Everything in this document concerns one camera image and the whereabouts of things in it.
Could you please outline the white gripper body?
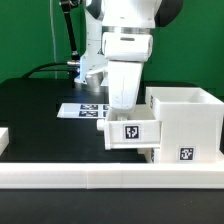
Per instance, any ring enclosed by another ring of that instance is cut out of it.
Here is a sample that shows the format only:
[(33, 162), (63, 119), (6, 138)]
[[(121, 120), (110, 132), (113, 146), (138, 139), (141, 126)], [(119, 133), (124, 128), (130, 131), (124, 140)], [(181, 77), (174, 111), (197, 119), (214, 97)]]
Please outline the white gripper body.
[(114, 112), (133, 112), (142, 69), (141, 62), (108, 62), (109, 105)]

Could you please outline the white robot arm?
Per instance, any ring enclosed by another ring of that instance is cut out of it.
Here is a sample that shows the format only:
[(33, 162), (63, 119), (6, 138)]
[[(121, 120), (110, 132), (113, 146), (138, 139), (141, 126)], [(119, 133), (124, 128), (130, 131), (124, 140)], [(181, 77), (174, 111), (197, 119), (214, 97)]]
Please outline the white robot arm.
[(152, 30), (170, 24), (184, 0), (83, 0), (86, 50), (77, 83), (106, 86), (119, 115), (134, 110), (144, 63), (153, 49)]

